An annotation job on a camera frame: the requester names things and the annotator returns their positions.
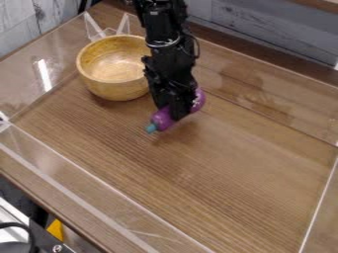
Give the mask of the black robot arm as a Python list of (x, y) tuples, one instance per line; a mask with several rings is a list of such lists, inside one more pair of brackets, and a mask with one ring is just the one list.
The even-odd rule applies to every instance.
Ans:
[(198, 84), (192, 68), (199, 53), (187, 24), (184, 0), (132, 0), (140, 25), (146, 30), (150, 55), (142, 57), (144, 75), (155, 105), (168, 108), (174, 121), (192, 109)]

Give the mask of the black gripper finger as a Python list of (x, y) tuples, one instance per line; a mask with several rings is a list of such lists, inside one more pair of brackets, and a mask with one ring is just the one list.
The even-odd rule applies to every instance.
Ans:
[(158, 109), (162, 109), (170, 103), (170, 89), (163, 83), (151, 83), (150, 92)]
[(172, 86), (168, 91), (170, 117), (178, 122), (190, 113), (196, 99), (196, 85)]

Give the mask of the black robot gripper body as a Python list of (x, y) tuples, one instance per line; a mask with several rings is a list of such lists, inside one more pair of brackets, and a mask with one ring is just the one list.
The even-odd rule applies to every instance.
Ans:
[(147, 43), (151, 54), (142, 58), (154, 96), (191, 96), (198, 84), (192, 68), (198, 58), (192, 42)]

